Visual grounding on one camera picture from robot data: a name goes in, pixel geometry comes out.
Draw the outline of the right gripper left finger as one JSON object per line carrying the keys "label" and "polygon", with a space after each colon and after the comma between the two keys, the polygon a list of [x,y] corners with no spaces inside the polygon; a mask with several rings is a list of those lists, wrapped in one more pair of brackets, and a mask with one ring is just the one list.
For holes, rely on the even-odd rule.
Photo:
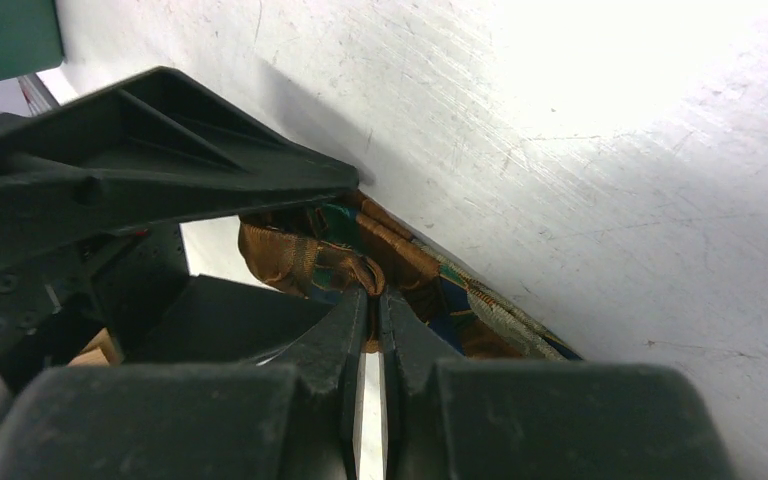
{"label": "right gripper left finger", "polygon": [[263,365],[52,368],[0,427],[0,479],[353,479],[358,289]]}

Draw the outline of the orange green patterned tie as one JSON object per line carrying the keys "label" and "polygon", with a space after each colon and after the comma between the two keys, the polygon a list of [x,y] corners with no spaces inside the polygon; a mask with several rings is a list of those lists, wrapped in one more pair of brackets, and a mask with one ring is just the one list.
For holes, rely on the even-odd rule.
{"label": "orange green patterned tie", "polygon": [[419,240],[361,192],[239,218],[251,274],[283,293],[335,303],[362,287],[399,292],[419,320],[472,358],[577,360],[548,328]]}

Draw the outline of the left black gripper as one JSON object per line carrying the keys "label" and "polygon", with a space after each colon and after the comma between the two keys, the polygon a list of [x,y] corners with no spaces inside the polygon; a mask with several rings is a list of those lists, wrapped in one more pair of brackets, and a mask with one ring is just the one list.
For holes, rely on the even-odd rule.
{"label": "left black gripper", "polygon": [[39,116],[0,114],[1,378],[20,390],[103,328],[128,363],[278,355],[331,306],[207,275],[188,282],[177,222],[358,184],[355,167],[167,67]]}

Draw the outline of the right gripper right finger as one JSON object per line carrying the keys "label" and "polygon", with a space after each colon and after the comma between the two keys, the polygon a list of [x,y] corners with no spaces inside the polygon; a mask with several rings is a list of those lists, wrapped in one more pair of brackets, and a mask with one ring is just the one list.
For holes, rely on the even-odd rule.
{"label": "right gripper right finger", "polygon": [[657,365],[472,360],[379,300],[389,479],[731,479],[709,411]]}

